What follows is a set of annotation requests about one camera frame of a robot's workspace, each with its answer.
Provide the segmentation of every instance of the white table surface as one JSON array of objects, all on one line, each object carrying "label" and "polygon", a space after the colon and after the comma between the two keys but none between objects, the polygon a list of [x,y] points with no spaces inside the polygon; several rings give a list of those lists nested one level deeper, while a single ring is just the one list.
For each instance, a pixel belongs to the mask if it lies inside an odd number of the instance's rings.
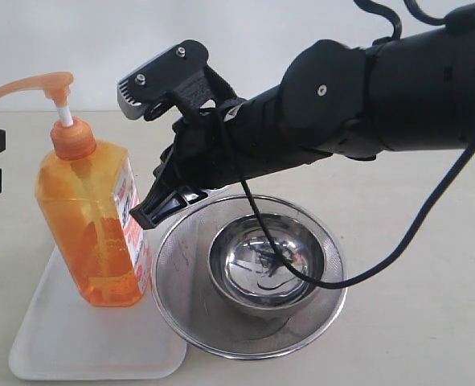
[{"label": "white table surface", "polygon": [[[76,115],[97,137],[128,147],[145,195],[176,115],[156,122],[127,121],[119,112]],[[11,375],[7,357],[54,247],[33,196],[54,121],[54,113],[0,113],[7,141],[0,154],[0,385],[28,384]],[[395,247],[458,154],[385,153],[372,163],[334,157],[250,186],[319,216],[339,237],[350,274],[356,274]],[[190,347],[172,376],[128,384],[475,385],[475,158],[402,258],[350,289],[343,313],[315,343],[255,363]]]}]

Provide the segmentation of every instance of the robotic arm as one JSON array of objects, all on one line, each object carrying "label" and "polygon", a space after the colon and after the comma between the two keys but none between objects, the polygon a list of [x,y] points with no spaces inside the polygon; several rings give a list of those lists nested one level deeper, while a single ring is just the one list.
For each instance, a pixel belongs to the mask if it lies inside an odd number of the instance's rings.
[{"label": "robotic arm", "polygon": [[[333,154],[373,161],[383,151],[466,148],[475,141],[475,4],[442,24],[366,49],[320,40],[280,84],[248,101],[208,66],[201,43],[164,51],[117,86],[128,119],[152,121],[173,106],[182,114],[131,216],[144,229],[157,227],[211,190],[239,182],[233,161],[253,179]],[[215,107],[205,108],[208,101]]]}]

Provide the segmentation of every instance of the white tray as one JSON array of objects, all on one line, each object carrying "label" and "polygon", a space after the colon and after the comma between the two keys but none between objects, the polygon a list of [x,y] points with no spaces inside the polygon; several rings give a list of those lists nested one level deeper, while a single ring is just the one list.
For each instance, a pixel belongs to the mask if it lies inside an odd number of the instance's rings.
[{"label": "white tray", "polygon": [[91,307],[53,251],[10,351],[23,380],[152,380],[174,372],[186,343],[163,321],[151,290],[134,307]]}]

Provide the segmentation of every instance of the metal mesh strainer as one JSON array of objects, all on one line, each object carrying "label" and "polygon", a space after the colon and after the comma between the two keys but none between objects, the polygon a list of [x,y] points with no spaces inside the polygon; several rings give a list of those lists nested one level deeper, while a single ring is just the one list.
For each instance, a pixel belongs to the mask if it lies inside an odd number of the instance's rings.
[{"label": "metal mesh strainer", "polygon": [[[263,213],[300,221],[319,239],[326,259],[323,281],[346,279],[339,247],[320,222],[280,199],[256,196],[256,204]],[[330,326],[346,297],[345,289],[315,289],[311,303],[290,318],[256,318],[229,306],[211,283],[207,256],[221,228],[249,214],[243,195],[200,205],[166,235],[153,269],[154,296],[170,326],[196,347],[232,359],[271,358],[304,347]]]}]

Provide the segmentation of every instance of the orange liquid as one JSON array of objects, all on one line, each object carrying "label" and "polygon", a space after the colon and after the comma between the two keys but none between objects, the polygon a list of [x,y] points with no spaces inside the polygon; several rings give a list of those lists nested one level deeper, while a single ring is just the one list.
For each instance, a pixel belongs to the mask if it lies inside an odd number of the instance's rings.
[{"label": "orange liquid", "polygon": [[114,203],[128,153],[98,141],[79,161],[51,152],[41,165],[35,195],[82,297],[93,306],[131,306],[143,294]]}]

